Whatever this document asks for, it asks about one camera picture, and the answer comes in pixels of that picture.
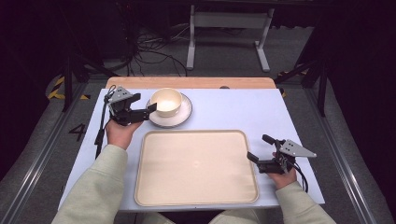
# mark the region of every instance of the wooden table edge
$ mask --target wooden table edge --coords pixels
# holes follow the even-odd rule
[[[125,89],[276,89],[269,77],[111,77],[106,88],[112,85]]]

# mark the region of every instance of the metal stand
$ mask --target metal stand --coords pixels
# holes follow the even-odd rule
[[[69,53],[69,56],[64,61],[64,109],[65,112],[73,102],[73,75],[75,75],[78,82],[87,82],[90,77],[85,71],[84,64],[87,64],[108,77],[118,77],[119,75],[111,72],[103,66],[94,63],[93,61],[78,55],[76,53]]]
[[[195,12],[195,7],[191,6],[190,15],[190,44],[187,55],[186,67],[192,70],[194,67],[195,55],[195,27],[229,27],[229,28],[250,28],[262,29],[262,38],[260,41],[255,41],[257,54],[259,55],[260,63],[263,72],[269,72],[265,53],[263,50],[265,38],[273,18],[274,9],[268,10],[268,13],[222,13],[222,12]]]
[[[304,88],[312,88],[312,86],[320,77],[319,90],[318,90],[318,110],[322,117],[326,117],[324,114],[324,102],[325,102],[326,85],[327,85],[327,68],[326,68],[326,63],[324,61],[313,61],[310,63],[300,65],[294,68],[293,70],[289,71],[287,74],[283,75],[282,77],[277,77],[274,80],[274,82],[275,84],[280,84],[281,82],[296,76],[297,74],[303,72],[306,69],[309,70],[306,73],[301,84]]]

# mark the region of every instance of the hand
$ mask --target hand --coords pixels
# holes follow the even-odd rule
[[[126,150],[131,144],[134,131],[136,131],[136,129],[140,127],[142,123],[143,122],[132,123],[127,126],[122,126],[111,119],[105,127],[107,143]]]
[[[296,170],[294,168],[291,168],[288,174],[268,174],[268,176],[271,177],[271,179],[274,180],[276,189],[282,189],[286,187],[287,185],[297,181],[297,174]]]

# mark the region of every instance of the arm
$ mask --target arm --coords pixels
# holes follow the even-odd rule
[[[276,197],[282,208],[283,220],[289,223],[335,223],[334,220],[315,203],[297,182],[296,170],[288,174],[268,174],[276,184]]]
[[[108,145],[70,190],[52,223],[113,223],[123,193],[125,149],[140,124],[107,124]]]

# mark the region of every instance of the tray rim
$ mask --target tray rim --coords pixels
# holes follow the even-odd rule
[[[155,134],[155,133],[240,133],[243,135],[244,139],[245,139],[245,145],[247,147],[247,153],[249,151],[249,143],[248,143],[248,136],[242,131],[242,130],[238,130],[238,129],[197,129],[197,130],[152,130],[149,131],[147,133],[145,133],[145,135],[143,136],[143,140],[142,140],[142,144],[141,144],[141,148],[140,148],[140,158],[139,158],[139,165],[138,165],[138,170],[137,170],[137,175],[136,175],[136,182],[135,182],[135,188],[134,188],[134,200],[136,201],[137,204],[139,204],[140,206],[144,206],[144,207],[158,207],[158,206],[181,206],[181,205],[206,205],[206,204],[233,204],[233,203],[254,203],[259,199],[260,196],[260,189],[257,183],[257,177],[255,175],[255,171],[254,171],[254,166],[252,164],[252,162],[249,163],[249,167],[250,167],[250,172],[253,176],[253,183],[254,183],[254,189],[256,191],[255,197],[253,200],[250,201],[245,201],[245,202],[228,202],[228,203],[164,203],[164,204],[143,204],[141,202],[139,202],[139,200],[137,199],[137,190],[138,190],[138,185],[139,185],[139,176],[141,173],[141,166],[142,166],[142,158],[143,158],[143,148],[146,142],[146,138],[151,135],[151,134]]]

